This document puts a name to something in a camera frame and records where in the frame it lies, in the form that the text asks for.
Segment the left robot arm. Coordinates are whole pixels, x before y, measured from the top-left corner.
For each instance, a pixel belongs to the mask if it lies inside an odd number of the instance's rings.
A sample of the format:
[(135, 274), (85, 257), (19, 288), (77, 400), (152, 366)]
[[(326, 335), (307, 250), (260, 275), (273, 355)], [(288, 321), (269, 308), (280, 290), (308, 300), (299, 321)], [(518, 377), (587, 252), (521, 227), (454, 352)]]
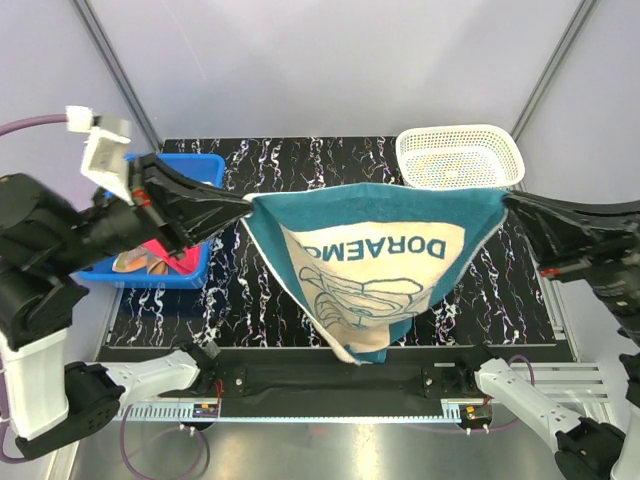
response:
[(29, 175), (1, 180), (1, 427), (14, 432), (21, 461), (97, 433), (138, 401), (215, 386), (214, 353), (193, 344), (124, 367), (64, 360), (88, 294), (76, 272), (150, 240), (179, 257), (252, 210), (153, 154), (119, 160), (114, 173), (83, 211)]

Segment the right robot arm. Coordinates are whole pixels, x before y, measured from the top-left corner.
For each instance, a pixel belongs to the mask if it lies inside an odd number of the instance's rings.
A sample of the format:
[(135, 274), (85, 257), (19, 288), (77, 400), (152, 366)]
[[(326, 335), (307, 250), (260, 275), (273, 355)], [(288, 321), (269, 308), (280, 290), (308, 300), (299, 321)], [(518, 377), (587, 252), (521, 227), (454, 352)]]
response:
[[(540, 277), (562, 283), (584, 281), (613, 315), (620, 333), (639, 341), (639, 204), (580, 204), (530, 193), (504, 198), (518, 220)], [(639, 357), (622, 354), (627, 376), (627, 429), (588, 412), (567, 408), (604, 400), (595, 374), (580, 364), (528, 373), (510, 366), (485, 346), (457, 362), (454, 384), (466, 396), (483, 395), (506, 407), (549, 447), (566, 479), (636, 479), (639, 476)]]

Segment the teal beige Doraemon towel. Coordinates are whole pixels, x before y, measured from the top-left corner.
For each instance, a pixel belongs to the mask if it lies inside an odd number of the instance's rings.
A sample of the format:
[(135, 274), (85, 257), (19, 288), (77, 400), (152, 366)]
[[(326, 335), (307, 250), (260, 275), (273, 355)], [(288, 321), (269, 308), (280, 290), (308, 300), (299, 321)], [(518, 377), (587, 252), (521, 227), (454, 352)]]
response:
[(504, 222), (505, 196), (383, 183), (255, 193), (242, 223), (336, 357), (382, 363)]

